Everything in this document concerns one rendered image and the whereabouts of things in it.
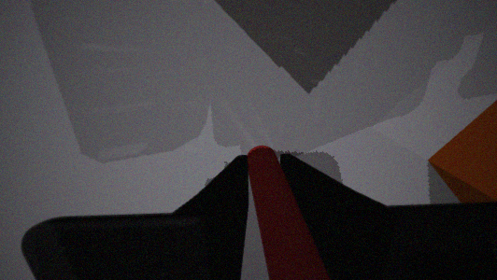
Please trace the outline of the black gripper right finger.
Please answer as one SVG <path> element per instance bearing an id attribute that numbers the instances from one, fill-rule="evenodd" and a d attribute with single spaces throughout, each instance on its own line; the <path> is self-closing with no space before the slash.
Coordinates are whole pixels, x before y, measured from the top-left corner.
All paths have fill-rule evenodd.
<path id="1" fill-rule="evenodd" d="M 497 251 L 497 203 L 387 206 L 292 154 L 280 166 L 331 280 L 402 280 L 417 254 Z"/>

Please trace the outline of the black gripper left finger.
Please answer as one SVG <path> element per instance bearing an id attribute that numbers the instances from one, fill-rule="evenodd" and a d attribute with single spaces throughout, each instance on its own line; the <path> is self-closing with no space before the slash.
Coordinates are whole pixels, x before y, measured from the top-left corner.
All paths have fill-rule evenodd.
<path id="1" fill-rule="evenodd" d="M 248 210 L 238 155 L 173 213 L 51 218 L 21 251 L 35 280 L 240 280 Z"/>

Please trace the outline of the dark red peg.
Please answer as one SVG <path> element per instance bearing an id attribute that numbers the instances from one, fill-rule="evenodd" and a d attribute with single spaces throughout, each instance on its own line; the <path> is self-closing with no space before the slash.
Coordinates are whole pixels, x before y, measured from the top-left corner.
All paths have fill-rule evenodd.
<path id="1" fill-rule="evenodd" d="M 247 156 L 269 280 L 331 280 L 275 151 L 257 146 Z"/>

